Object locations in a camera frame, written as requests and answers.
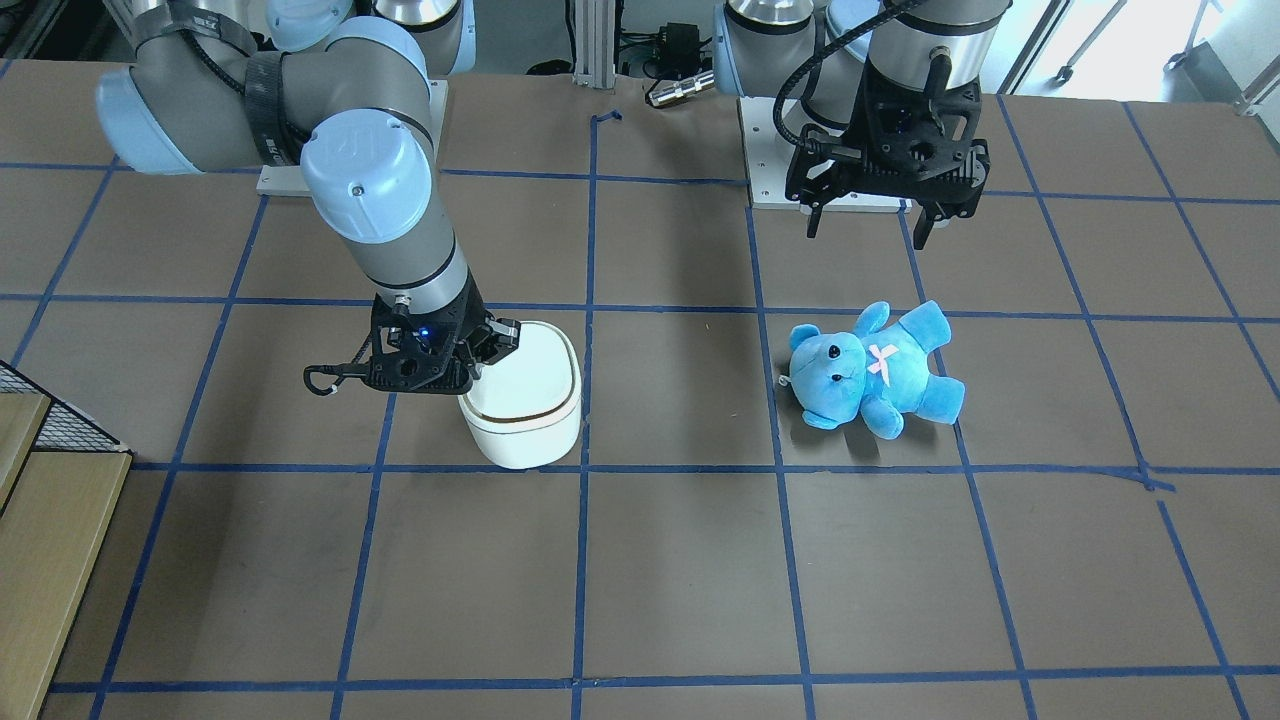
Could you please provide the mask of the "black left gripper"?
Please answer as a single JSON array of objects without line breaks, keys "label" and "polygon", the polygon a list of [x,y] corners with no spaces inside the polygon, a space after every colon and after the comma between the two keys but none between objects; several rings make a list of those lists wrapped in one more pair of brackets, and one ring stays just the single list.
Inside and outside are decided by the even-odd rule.
[{"label": "black left gripper", "polygon": [[846,131],[805,126],[790,163],[785,195],[806,211],[805,237],[817,237],[826,204],[847,193],[916,202],[915,251],[947,217],[973,217],[991,169],[988,143],[975,136],[980,114],[979,79],[909,88],[868,64]]}]

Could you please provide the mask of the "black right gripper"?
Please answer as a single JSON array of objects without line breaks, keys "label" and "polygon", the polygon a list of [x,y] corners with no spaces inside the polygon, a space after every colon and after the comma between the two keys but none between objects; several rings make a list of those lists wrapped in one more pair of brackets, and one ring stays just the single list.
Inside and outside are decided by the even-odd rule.
[{"label": "black right gripper", "polygon": [[383,392],[463,395],[520,345],[521,322],[493,318],[475,279],[444,307],[412,314],[376,299],[370,336],[378,337],[362,382]]}]

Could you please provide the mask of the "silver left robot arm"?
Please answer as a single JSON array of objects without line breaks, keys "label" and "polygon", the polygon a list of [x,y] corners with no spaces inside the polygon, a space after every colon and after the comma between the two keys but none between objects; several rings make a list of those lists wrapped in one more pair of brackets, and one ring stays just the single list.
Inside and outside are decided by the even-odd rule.
[{"label": "silver left robot arm", "polygon": [[1006,1],[722,1],[716,87],[756,104],[785,169],[778,197],[808,214],[847,196],[905,200],[911,233],[977,211],[991,170],[977,136],[980,70]]}]

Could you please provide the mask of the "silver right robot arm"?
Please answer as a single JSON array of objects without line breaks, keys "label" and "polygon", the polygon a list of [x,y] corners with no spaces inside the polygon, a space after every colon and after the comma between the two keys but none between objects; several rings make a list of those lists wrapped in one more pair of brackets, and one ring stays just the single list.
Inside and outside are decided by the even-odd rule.
[{"label": "silver right robot arm", "polygon": [[335,383],[465,395],[518,347],[520,324],[483,297],[436,190],[430,56],[470,67],[465,1],[270,1],[273,49],[243,1],[137,1],[134,63],[99,81],[95,105],[115,154],[154,176],[298,167],[317,214],[346,242],[376,297]]}]

